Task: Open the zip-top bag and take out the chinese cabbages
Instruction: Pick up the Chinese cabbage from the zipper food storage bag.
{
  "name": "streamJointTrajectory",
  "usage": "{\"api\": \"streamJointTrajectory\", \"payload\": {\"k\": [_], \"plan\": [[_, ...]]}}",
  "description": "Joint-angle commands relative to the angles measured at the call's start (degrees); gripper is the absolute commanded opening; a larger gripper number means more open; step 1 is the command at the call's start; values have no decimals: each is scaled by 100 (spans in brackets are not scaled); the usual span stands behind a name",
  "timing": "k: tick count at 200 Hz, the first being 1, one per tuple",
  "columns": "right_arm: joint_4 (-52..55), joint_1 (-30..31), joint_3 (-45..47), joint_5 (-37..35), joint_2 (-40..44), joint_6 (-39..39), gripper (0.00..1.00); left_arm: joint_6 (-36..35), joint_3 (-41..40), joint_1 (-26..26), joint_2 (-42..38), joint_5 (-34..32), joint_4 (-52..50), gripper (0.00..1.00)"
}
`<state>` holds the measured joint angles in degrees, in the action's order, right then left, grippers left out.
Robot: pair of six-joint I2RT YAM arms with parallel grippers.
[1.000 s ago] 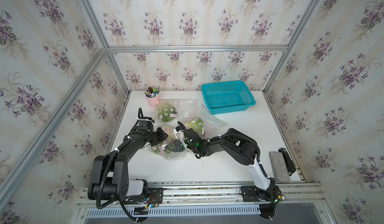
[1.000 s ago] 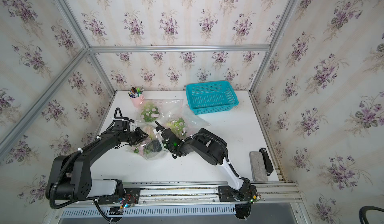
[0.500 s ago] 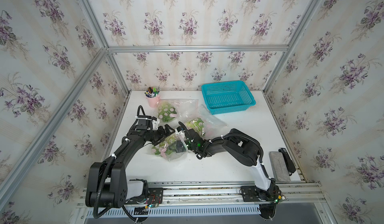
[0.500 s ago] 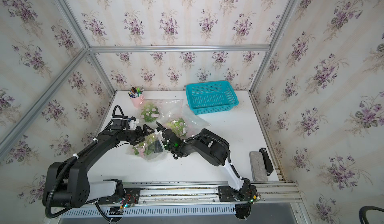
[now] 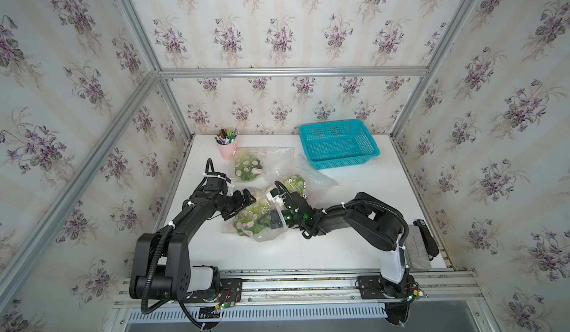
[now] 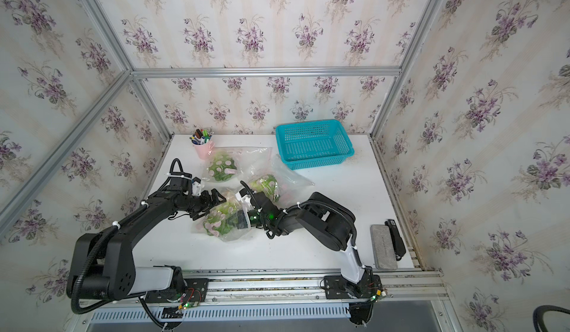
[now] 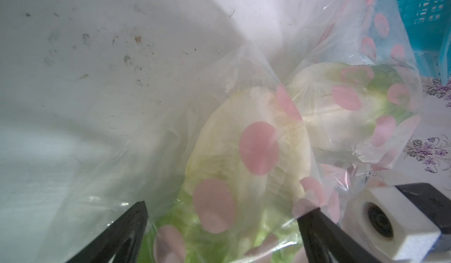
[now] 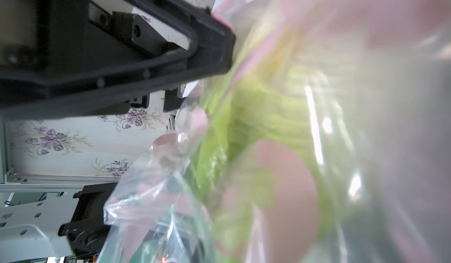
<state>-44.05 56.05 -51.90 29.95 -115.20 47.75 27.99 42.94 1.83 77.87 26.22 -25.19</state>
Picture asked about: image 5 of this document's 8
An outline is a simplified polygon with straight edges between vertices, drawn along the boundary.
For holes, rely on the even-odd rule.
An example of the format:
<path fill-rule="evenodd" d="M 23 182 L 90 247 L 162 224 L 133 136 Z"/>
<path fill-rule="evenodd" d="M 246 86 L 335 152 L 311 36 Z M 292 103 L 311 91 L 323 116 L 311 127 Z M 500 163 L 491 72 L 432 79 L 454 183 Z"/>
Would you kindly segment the teal plastic basket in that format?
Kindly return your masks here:
<path fill-rule="evenodd" d="M 380 154 L 358 119 L 305 124 L 298 131 L 306 159 L 316 170 L 365 164 Z"/>

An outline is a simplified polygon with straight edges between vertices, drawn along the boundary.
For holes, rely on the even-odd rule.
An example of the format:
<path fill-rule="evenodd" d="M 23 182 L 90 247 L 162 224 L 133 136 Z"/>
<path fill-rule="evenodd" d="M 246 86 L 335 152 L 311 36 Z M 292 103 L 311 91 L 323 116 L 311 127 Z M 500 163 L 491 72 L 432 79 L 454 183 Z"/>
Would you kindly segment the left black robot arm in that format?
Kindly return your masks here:
<path fill-rule="evenodd" d="M 129 296 L 141 302 L 141 312 L 150 314 L 168 302 L 184 303 L 194 292 L 219 294 L 218 269 L 192 265 L 189 243 L 216 213 L 227 221 L 254 203 L 251 192 L 234 191 L 232 180 L 215 170 L 208 159 L 203 178 L 183 202 L 181 212 L 163 228 L 144 233 L 136 242 Z"/>

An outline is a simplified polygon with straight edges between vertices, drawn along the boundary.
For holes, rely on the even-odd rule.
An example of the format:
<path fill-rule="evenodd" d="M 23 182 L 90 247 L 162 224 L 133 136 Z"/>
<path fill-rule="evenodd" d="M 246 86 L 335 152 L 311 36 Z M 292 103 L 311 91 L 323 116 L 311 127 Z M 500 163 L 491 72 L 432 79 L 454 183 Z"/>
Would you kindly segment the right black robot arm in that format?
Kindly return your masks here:
<path fill-rule="evenodd" d="M 348 202 L 314 208 L 301 194 L 290 191 L 279 181 L 270 193 L 283 203 L 280 212 L 288 228 L 299 229 L 306 240 L 351 228 L 377 250 L 388 253 L 392 259 L 388 265 L 396 272 L 390 275 L 381 269 L 377 290 L 389 299 L 414 300 L 418 284 L 410 275 L 405 258 L 410 227 L 396 208 L 364 192 L 357 193 Z"/>

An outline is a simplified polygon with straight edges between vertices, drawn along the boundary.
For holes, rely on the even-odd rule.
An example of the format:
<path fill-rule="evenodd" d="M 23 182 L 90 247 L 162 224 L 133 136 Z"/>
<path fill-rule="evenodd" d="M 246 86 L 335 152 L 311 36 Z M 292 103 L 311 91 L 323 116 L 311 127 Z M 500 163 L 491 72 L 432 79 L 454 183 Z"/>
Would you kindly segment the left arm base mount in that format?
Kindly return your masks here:
<path fill-rule="evenodd" d="M 215 305 L 234 305 L 241 301 L 243 280 L 240 278 L 214 281 L 206 290 L 198 290 L 189 298 L 193 303 L 215 303 Z"/>

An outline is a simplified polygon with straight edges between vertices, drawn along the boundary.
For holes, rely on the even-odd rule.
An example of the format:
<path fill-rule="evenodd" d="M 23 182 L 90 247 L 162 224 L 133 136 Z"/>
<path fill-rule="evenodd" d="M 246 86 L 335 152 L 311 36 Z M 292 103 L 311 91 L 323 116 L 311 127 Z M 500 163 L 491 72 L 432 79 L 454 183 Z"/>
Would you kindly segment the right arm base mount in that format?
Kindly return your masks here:
<path fill-rule="evenodd" d="M 378 276 L 360 276 L 356 279 L 355 288 L 362 299 L 403 299 L 411 301 L 420 293 L 419 284 L 408 271 L 405 271 L 400 282 L 392 282 Z"/>

